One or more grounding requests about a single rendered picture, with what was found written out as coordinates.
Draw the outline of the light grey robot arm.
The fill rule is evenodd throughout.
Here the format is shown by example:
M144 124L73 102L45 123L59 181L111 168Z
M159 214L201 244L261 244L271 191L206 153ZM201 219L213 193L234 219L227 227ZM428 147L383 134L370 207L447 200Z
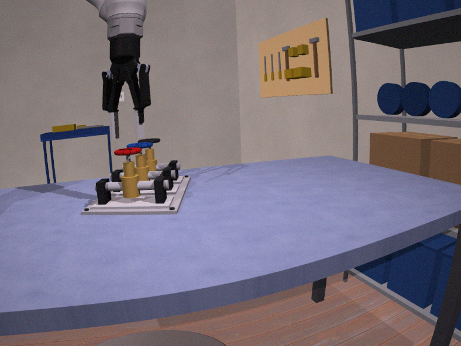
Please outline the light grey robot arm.
M107 39L124 36L143 37L147 13L146 0L86 0L94 5L99 17L106 21ZM107 19L108 18L108 19Z

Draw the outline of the valve with blue handwheel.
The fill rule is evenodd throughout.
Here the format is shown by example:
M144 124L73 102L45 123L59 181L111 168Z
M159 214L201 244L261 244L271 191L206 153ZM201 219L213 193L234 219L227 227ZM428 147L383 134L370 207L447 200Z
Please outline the valve with blue handwheel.
M139 145L134 145L139 144ZM126 147L137 147L137 148L149 148L153 145L150 142L143 142L143 143L132 143L128 144ZM176 195L180 185L173 185L173 178L176 178L176 172L173 170L172 167L165 167L162 171L149 171L149 166L146 165L146 157L145 154L141 153L136 155L136 167L135 167L135 174L139 175L139 181L149 181L150 179L156 179L157 177L166 176L166 180L169 182L169 189L166 189L167 195ZM112 182L122 182L121 176L124 173L122 169L117 169L110 174L110 180ZM140 195L155 195L154 190L143 190L140 191ZM111 191L111 196L123 196L122 191Z

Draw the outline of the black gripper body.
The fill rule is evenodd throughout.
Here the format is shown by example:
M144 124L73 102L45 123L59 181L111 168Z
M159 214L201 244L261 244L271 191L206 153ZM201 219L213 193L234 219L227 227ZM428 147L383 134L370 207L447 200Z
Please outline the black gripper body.
M137 64L140 58L140 38L134 36L117 37L110 40L110 71L113 75L114 68L119 68L118 82L125 82L123 66L127 66L131 79L138 72Z

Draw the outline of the grey pipe valve with black end clamps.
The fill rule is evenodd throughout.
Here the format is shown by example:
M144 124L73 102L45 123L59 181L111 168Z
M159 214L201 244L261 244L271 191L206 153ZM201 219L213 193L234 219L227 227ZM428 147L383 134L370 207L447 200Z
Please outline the grey pipe valve with black end clamps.
M160 142L160 139L142 139L138 140L138 143L140 142L150 142L150 143L158 143ZM178 160L172 160L168 164L158 164L157 159L154 159L154 149L149 147L148 149L145 149L145 154L146 154L146 165L149 166L149 171L162 171L164 170L165 167L172 167L173 170L176 172L176 178L173 178L173 183L174 184L181 184L184 176L178 176L178 170L180 170L180 163L178 163Z

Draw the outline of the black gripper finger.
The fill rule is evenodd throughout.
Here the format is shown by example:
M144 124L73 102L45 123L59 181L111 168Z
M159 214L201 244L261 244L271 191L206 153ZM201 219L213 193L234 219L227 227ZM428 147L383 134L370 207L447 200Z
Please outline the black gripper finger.
M122 86L124 85L124 82L117 82L119 70L119 68L115 68L113 75L110 70L107 72L102 72L102 109L109 112L109 128L111 140L119 138L118 104Z
M149 71L150 65L137 64L139 80L137 74L131 79L127 66L122 67L126 83L129 85L130 93L134 104L135 117L135 138L145 137L144 130L144 108L151 105ZM138 84L139 81L139 84ZM140 87L140 88L139 88Z

